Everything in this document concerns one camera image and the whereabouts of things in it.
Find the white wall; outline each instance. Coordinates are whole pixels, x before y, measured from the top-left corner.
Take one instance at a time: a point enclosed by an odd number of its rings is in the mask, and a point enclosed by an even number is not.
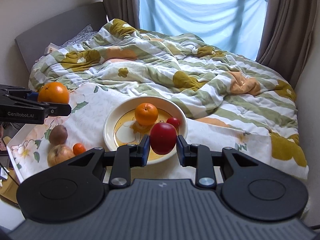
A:
[[[320,224],[320,0],[307,64],[296,86],[300,146],[309,166],[308,226]]]
[[[0,84],[28,86],[16,36],[62,12],[102,0],[0,0]]]

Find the bed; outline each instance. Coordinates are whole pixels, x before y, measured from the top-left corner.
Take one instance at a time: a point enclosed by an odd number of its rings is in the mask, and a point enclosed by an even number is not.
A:
[[[98,31],[94,37],[34,64],[50,42],[60,45],[88,24]],[[66,122],[71,130],[77,126],[74,134],[87,147],[104,145],[102,124],[110,106],[129,97],[160,96],[176,103],[189,118],[189,143],[206,144],[217,151],[231,146],[307,179],[295,93],[267,67],[205,44],[191,33],[169,36],[136,30],[119,19],[107,23],[102,2],[40,23],[16,41],[31,72],[31,89],[58,81],[72,91],[73,113],[67,121],[54,123]],[[52,122],[31,139],[45,140]],[[44,162],[33,163],[38,165],[33,170],[24,170],[20,163],[23,179],[47,168]],[[194,170],[179,167],[175,157],[143,171],[137,169],[133,177],[193,178]]]

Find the comforter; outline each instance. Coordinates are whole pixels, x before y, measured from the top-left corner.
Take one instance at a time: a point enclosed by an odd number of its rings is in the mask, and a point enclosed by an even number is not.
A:
[[[248,135],[269,136],[269,164],[307,178],[292,87],[272,69],[205,44],[194,34],[169,36],[114,19],[91,40],[55,51],[34,65],[31,89],[53,81],[70,90],[94,82],[132,97],[167,98],[188,118],[237,130],[234,147],[244,153]]]

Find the white plate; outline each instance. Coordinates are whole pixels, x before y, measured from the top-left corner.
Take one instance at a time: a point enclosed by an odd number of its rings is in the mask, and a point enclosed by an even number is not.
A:
[[[135,109],[138,105],[142,103],[150,103],[153,104],[158,109],[162,109],[169,113],[172,117],[175,117],[180,120],[179,126],[179,134],[183,135],[184,138],[187,137],[188,134],[188,123],[186,116],[184,115],[183,111],[173,102],[160,98],[160,97],[153,97],[153,96],[142,96],[142,97],[135,97],[130,98],[124,101],[122,104],[114,108],[108,117],[103,126],[103,138],[104,141],[110,151],[116,151],[117,145],[114,141],[114,129],[119,121],[119,119],[126,114],[127,112]],[[159,162],[163,162],[164,160],[169,159],[171,156],[177,153],[176,147],[169,152],[167,155],[163,155],[163,157],[155,159],[155,160],[148,160],[148,164],[155,164]]]

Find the tangerine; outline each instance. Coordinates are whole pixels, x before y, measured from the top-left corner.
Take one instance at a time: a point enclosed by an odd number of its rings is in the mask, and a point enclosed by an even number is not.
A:
[[[69,91],[60,82],[48,83],[40,89],[38,102],[68,104]]]
[[[140,125],[152,125],[158,119],[158,109],[149,103],[142,103],[137,106],[134,116]]]
[[[87,150],[85,149],[84,145],[82,143],[76,143],[74,146],[73,146],[73,153],[75,156],[81,154],[81,153],[84,153],[86,152]]]

